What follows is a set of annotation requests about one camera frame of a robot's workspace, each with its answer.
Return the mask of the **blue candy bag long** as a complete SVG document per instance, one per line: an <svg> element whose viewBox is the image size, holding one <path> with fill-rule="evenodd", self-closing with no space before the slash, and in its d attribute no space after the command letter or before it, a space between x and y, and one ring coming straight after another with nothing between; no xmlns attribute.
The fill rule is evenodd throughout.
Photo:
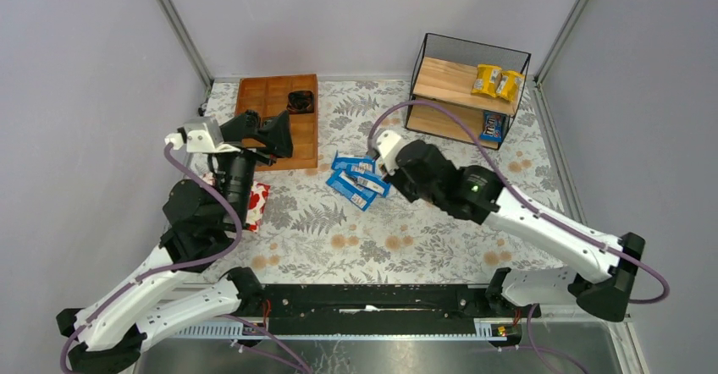
<svg viewBox="0 0 718 374"><path fill-rule="evenodd" d="M377 196L376 192L357 184L341 169L335 170L326 184L363 212L371 206Z"/></svg>

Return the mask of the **blue m&m candy bag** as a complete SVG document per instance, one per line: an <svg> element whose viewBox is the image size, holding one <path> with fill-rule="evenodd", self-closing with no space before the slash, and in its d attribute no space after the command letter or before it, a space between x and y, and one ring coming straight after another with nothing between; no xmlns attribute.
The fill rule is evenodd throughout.
<svg viewBox="0 0 718 374"><path fill-rule="evenodd" d="M504 139L506 116L502 113L485 111L483 113L483 126L479 138L486 141L500 143Z"/></svg>

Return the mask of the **yellow m&m bag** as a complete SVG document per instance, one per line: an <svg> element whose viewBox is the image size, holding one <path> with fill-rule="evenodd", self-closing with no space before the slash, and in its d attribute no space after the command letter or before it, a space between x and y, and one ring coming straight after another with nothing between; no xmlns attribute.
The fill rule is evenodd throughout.
<svg viewBox="0 0 718 374"><path fill-rule="evenodd" d="M471 94L473 96L497 97L496 90L502 68L497 65L479 64Z"/></svg>

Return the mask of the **yellow candy bag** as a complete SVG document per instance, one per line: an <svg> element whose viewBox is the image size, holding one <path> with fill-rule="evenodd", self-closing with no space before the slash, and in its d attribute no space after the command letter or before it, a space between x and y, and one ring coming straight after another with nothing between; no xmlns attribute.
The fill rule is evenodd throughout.
<svg viewBox="0 0 718 374"><path fill-rule="evenodd" d="M519 72L503 70L495 89L495 94L507 102L514 102L518 99L519 92L525 81L525 76Z"/></svg>

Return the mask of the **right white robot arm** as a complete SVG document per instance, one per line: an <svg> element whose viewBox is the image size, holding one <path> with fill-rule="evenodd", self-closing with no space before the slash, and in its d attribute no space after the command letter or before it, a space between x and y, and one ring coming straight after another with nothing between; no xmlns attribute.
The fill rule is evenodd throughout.
<svg viewBox="0 0 718 374"><path fill-rule="evenodd" d="M605 234L543 206L482 166L456 167L435 145L386 131L376 147L384 181L408 201L424 200L458 220L523 239L563 262L562 268L521 272L504 267L485 295L496 312L575 304L608 322L623 321L645 240Z"/></svg>

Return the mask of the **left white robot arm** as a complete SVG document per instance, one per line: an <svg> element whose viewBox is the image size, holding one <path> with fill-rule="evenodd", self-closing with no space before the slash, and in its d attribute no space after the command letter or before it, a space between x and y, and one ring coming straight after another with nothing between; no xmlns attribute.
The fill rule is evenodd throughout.
<svg viewBox="0 0 718 374"><path fill-rule="evenodd" d="M171 189L163 213L168 229L148 257L111 293L82 309L57 314L66 341L65 373L120 373L153 345L216 316L267 315L263 287L249 267L235 267L199 294L164 304L165 294L207 270L241 240L258 163L272 165L293 154L290 114L261 118L248 110L220 124L194 118L166 136L163 154L204 154L215 180L208 183L184 163L184 178Z"/></svg>

